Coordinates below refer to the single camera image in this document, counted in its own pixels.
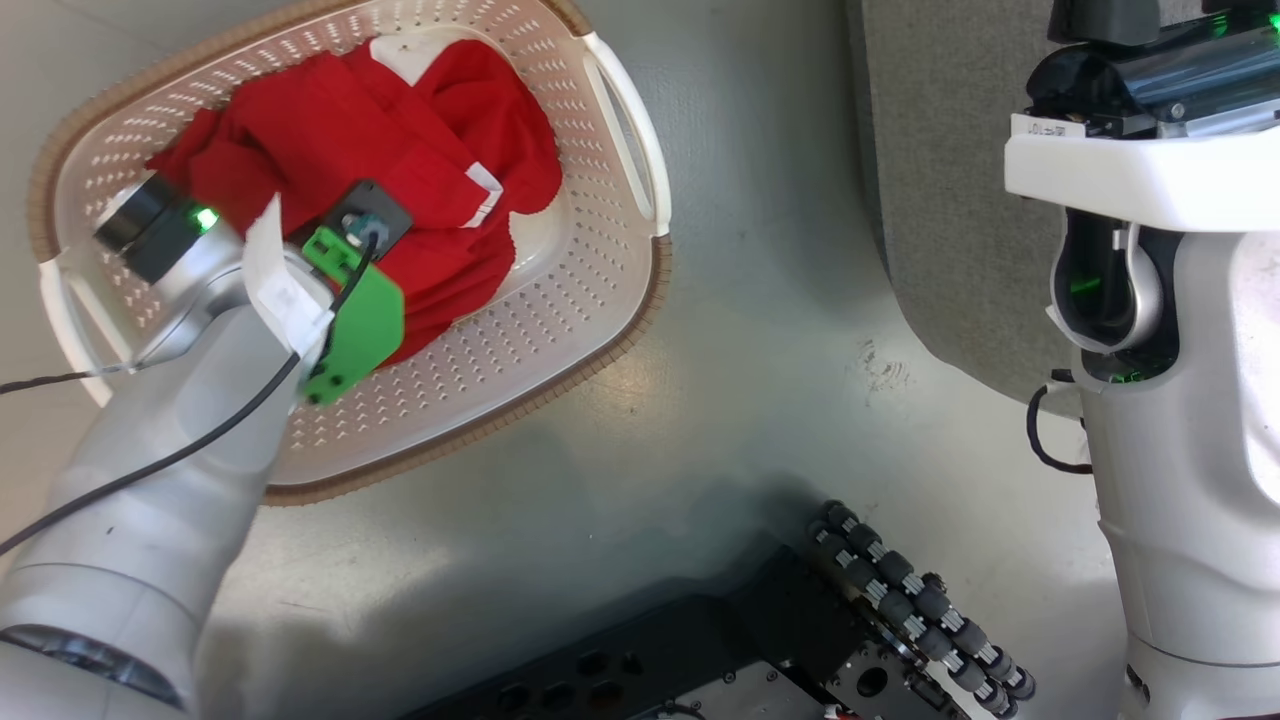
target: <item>green 3d-printed bracket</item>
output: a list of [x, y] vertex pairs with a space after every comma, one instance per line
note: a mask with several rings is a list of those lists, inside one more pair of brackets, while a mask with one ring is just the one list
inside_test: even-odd
[[[326, 227], [302, 246], [302, 256], [339, 286], [360, 265], [361, 252]], [[307, 383], [307, 400], [332, 405], [367, 378], [404, 342], [404, 292], [370, 265], [333, 322], [329, 348]]]

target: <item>green led light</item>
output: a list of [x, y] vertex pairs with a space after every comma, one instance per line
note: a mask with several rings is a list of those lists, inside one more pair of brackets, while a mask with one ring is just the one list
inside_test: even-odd
[[205, 208], [204, 210], [196, 213], [196, 222], [200, 224], [201, 232], [209, 232], [218, 224], [218, 213]]
[[1084, 292], [1092, 292], [1102, 287], [1102, 278], [1093, 278], [1092, 281], [1079, 281], [1071, 283], [1071, 295], [1080, 295]]

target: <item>grey floor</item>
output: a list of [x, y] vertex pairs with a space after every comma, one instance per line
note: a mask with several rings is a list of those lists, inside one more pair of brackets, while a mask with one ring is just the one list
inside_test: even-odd
[[[97, 90], [280, 4], [4, 3], [0, 377], [65, 366], [23, 224], [42, 138]], [[393, 717], [732, 584], [836, 496], [1041, 678], [1023, 717], [1114, 716], [1124, 626], [1092, 484], [1041, 468], [1023, 407], [905, 325], [859, 201], [841, 3], [581, 5], [664, 141], [671, 302], [634, 352], [518, 425], [264, 510], [201, 652], [206, 715]], [[36, 515], [92, 416], [74, 387], [0, 402], [0, 532]], [[1078, 428], [1044, 424], [1079, 451]]]

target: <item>laundry basket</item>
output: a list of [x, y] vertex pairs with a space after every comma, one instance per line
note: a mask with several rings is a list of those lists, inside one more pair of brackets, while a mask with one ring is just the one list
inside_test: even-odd
[[[449, 33], [503, 53], [556, 129], [564, 186], [512, 218], [517, 261], [495, 300], [412, 360], [291, 419], [268, 505], [344, 495], [474, 442], [617, 360], [648, 329], [671, 264], [671, 190], [653, 123], [570, 0], [312, 0], [198, 45], [73, 113], [28, 202], [41, 295], [77, 370], [125, 360], [166, 322], [92, 238], [95, 219], [200, 108], [238, 85], [388, 33]], [[113, 392], [86, 380], [99, 404]]]

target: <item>red cloth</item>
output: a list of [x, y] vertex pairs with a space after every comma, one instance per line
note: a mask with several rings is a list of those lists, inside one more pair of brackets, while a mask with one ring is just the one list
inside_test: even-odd
[[[466, 228], [502, 183], [497, 206]], [[507, 60], [480, 41], [449, 46], [410, 87], [369, 45], [323, 54], [241, 87], [224, 111], [200, 110], [147, 167], [241, 233], [282, 196], [284, 234], [319, 220], [356, 181], [378, 182], [413, 217], [379, 263], [404, 291], [412, 357], [488, 304], [511, 272], [511, 213], [544, 210], [562, 172], [545, 113]]]

